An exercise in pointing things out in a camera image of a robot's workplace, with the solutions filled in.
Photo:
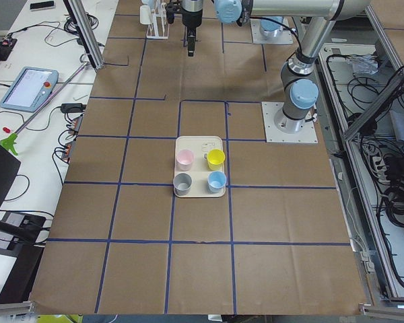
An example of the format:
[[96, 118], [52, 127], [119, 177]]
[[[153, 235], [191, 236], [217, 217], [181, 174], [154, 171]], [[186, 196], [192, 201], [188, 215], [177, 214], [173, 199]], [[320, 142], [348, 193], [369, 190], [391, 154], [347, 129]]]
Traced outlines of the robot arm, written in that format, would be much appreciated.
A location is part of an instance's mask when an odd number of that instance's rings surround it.
[[298, 47], [287, 59], [281, 80], [285, 103], [274, 117], [275, 126], [284, 133], [297, 133], [304, 126], [308, 111], [316, 104], [319, 90], [310, 80], [314, 62], [335, 22], [361, 13], [369, 1], [214, 1], [216, 18], [223, 24], [245, 25], [251, 19], [268, 21], [271, 16], [310, 17]]
[[283, 16], [268, 16], [260, 20], [260, 33], [263, 40], [273, 40], [285, 36], [288, 30], [283, 27]]

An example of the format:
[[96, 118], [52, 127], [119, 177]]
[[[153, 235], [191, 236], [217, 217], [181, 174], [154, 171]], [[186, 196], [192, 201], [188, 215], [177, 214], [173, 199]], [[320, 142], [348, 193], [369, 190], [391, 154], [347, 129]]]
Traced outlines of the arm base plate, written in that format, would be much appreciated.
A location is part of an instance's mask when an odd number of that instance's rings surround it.
[[283, 114], [283, 102], [261, 102], [265, 138], [268, 143], [317, 144], [311, 113], [302, 120], [291, 120]]
[[286, 45], [294, 42], [294, 37], [283, 26], [267, 20], [250, 20], [253, 44]]

